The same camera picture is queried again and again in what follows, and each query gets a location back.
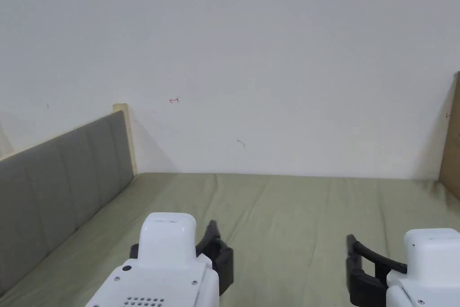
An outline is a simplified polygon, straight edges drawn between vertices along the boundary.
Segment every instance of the wooden board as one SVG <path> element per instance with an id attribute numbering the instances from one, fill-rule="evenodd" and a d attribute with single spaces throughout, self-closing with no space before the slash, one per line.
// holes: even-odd
<path id="1" fill-rule="evenodd" d="M 456 90 L 449 128 L 447 130 L 444 154 L 442 156 L 439 181 L 457 198 L 460 198 L 460 72 L 457 73 Z"/>

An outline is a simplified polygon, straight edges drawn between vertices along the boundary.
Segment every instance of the wrinkled fabric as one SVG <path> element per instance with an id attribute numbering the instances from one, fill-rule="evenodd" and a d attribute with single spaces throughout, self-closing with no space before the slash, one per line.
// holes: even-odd
<path id="1" fill-rule="evenodd" d="M 351 306 L 345 237 L 405 261 L 404 233 L 460 230 L 460 203 L 436 182 L 240 174 L 135 177 L 0 299 L 0 307 L 84 306 L 138 242 L 151 212 L 186 212 L 196 240 L 209 220 L 234 249 L 224 307 Z M 372 265 L 364 269 L 373 273 Z"/>

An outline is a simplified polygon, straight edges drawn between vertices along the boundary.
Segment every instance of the gray upholstered headboard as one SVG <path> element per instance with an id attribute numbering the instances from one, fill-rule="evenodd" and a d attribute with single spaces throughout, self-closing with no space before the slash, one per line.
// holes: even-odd
<path id="1" fill-rule="evenodd" d="M 132 178 L 122 111 L 0 160 L 0 295 Z"/>

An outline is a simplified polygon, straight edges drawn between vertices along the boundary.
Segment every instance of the wall stain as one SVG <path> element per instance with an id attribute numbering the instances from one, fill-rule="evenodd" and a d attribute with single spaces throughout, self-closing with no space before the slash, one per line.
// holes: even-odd
<path id="1" fill-rule="evenodd" d="M 243 148 L 246 148 L 246 144 L 243 143 L 240 139 L 236 139 L 237 142 L 240 142 L 243 145 Z"/>

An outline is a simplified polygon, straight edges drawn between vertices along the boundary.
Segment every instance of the white plastic housing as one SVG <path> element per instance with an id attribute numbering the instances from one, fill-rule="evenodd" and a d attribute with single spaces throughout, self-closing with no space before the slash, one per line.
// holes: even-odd
<path id="1" fill-rule="evenodd" d="M 415 229 L 404 236 L 407 274 L 387 275 L 387 307 L 458 307 L 460 233 L 454 229 Z"/>
<path id="2" fill-rule="evenodd" d="M 117 267 L 86 307 L 218 305 L 218 274 L 207 256 L 195 254 L 195 219 L 157 213 L 142 225 L 137 259 Z"/>

